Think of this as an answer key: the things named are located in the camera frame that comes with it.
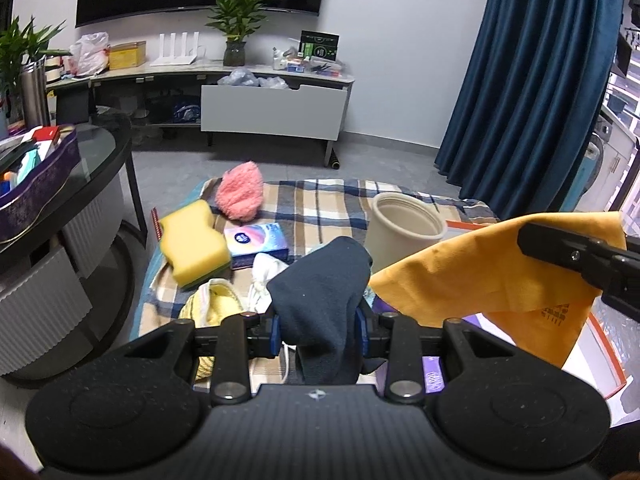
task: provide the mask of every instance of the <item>white drawer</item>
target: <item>white drawer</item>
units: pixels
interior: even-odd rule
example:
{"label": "white drawer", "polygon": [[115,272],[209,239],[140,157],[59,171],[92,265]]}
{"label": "white drawer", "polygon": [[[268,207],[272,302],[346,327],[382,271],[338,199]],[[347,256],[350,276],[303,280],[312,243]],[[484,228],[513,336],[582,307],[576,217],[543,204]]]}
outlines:
{"label": "white drawer", "polygon": [[204,85],[200,129],[337,140],[347,95],[345,89],[308,85]]}
{"label": "white drawer", "polygon": [[611,138],[609,139],[608,144],[620,155],[623,155],[627,161],[631,158],[634,141],[616,124],[612,126]]}

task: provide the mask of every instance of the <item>blue curtain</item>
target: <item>blue curtain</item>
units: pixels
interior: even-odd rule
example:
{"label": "blue curtain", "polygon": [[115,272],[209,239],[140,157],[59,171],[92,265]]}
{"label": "blue curtain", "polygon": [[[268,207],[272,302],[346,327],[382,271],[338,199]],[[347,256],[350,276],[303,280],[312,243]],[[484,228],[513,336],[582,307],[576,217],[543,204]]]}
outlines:
{"label": "blue curtain", "polygon": [[623,0],[488,0],[435,159],[501,219],[550,208],[600,107]]}

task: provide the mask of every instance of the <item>yellow towel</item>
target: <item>yellow towel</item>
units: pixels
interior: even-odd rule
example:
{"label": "yellow towel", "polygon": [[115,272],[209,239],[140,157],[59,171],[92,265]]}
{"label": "yellow towel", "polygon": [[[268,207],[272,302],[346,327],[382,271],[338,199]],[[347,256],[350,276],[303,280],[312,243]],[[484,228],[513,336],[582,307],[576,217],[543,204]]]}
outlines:
{"label": "yellow towel", "polygon": [[444,240],[380,270],[369,284],[421,325],[441,326],[447,317],[482,313],[517,346],[561,367],[600,291],[578,272],[524,256],[516,240],[526,222],[626,248],[617,212],[540,213]]}
{"label": "yellow towel", "polygon": [[[242,302],[233,285],[227,280],[214,278],[199,286],[178,314],[178,319],[193,319],[196,328],[219,326],[225,317],[242,312]],[[211,375],[213,357],[201,357],[196,380]]]}

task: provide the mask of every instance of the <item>yellow box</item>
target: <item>yellow box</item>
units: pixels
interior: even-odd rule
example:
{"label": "yellow box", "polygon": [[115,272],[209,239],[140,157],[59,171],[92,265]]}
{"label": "yellow box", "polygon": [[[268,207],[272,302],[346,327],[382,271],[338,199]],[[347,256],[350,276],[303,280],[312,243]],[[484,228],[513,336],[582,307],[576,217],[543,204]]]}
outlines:
{"label": "yellow box", "polygon": [[135,41],[113,45],[109,51],[109,68],[133,68],[140,66],[146,58],[146,41]]}

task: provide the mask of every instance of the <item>cardboard box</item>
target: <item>cardboard box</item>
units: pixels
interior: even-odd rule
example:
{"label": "cardboard box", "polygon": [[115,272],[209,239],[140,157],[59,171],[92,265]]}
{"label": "cardboard box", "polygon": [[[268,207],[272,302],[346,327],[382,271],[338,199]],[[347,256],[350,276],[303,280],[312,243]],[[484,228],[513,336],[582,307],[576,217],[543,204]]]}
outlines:
{"label": "cardboard box", "polygon": [[133,68],[146,61],[146,41],[114,45],[109,50],[109,68]]}
{"label": "cardboard box", "polygon": [[335,57],[338,54],[339,39],[340,36],[335,34],[303,30],[300,35],[298,52],[301,52],[303,57],[316,56],[335,61]]}

